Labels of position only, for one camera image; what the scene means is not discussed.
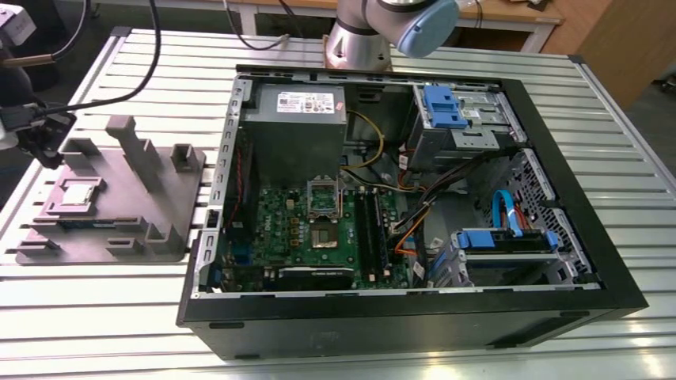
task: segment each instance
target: robotic arm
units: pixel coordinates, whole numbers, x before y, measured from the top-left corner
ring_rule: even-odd
[[[467,0],[342,0],[326,47],[339,69],[387,70],[390,44],[408,57],[427,56],[448,38]]]

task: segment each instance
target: sticker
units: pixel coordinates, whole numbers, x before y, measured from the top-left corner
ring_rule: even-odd
[[[479,111],[476,111],[475,109],[463,109],[462,112],[464,117],[475,117],[478,119],[482,118]]]
[[[399,155],[399,167],[402,170],[407,170],[410,167],[410,158],[406,157],[403,154]]]
[[[435,237],[435,239],[432,240],[432,243],[430,244],[430,249],[442,248],[443,244],[444,244],[444,241],[442,239],[439,239],[438,237]]]
[[[278,112],[282,113],[336,113],[332,93],[280,93]]]
[[[424,279],[424,268],[418,261],[414,264],[414,272],[420,277],[420,279]]]

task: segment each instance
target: floor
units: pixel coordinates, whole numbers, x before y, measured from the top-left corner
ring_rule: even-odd
[[[59,3],[59,13],[68,26],[78,24],[79,4]],[[96,18],[90,23],[90,29],[84,35],[75,52],[59,62],[60,83],[51,89],[39,93],[39,96],[50,102],[67,103],[78,85],[84,77],[90,64],[94,62],[100,48],[110,35],[110,30],[118,25],[128,25],[136,28],[151,28],[148,9],[139,7],[138,12],[128,12],[126,6],[102,5]],[[328,34],[332,27],[330,19],[300,17],[303,34],[307,38],[320,38]],[[162,28],[170,30],[199,32],[232,32],[224,12],[208,12],[192,9],[160,9]],[[259,18],[259,32],[263,35],[279,36],[283,33],[295,34],[287,22],[287,16],[262,15]],[[651,85],[643,92],[643,96],[627,112],[630,119],[640,130],[644,138],[654,147],[664,164],[676,173],[676,95],[662,93],[656,85]],[[28,167],[30,160],[22,154],[10,151],[0,152],[0,205],[10,197],[14,185],[20,179],[22,173]]]

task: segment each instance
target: yellow wire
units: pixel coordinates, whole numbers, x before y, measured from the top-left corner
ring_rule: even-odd
[[[376,123],[366,115],[363,115],[362,113],[359,113],[356,111],[350,111],[350,110],[348,110],[348,113],[355,114],[363,121],[367,122],[367,124],[371,126],[371,128],[376,131],[376,134],[379,135],[379,140],[380,140],[379,151],[376,152],[376,155],[368,161],[366,161],[364,163],[362,163],[359,165],[348,165],[348,166],[340,167],[340,169],[359,169],[359,168],[363,168],[364,166],[368,166],[372,163],[375,163],[379,160],[380,156],[383,155],[384,135],[383,135],[383,132],[380,131],[380,128],[376,125]]]

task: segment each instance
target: green circuit board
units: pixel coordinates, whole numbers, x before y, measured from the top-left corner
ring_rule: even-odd
[[[331,206],[334,192],[312,193],[311,207]],[[308,217],[308,193],[304,188],[264,188],[259,196],[258,231],[252,245],[254,265],[327,265],[355,270],[358,289],[407,287],[407,264],[394,264],[391,276],[378,281],[364,281],[360,273],[358,222],[355,217],[355,190],[343,193],[343,217],[335,222]],[[380,194],[384,222],[398,217],[396,199],[392,193]]]

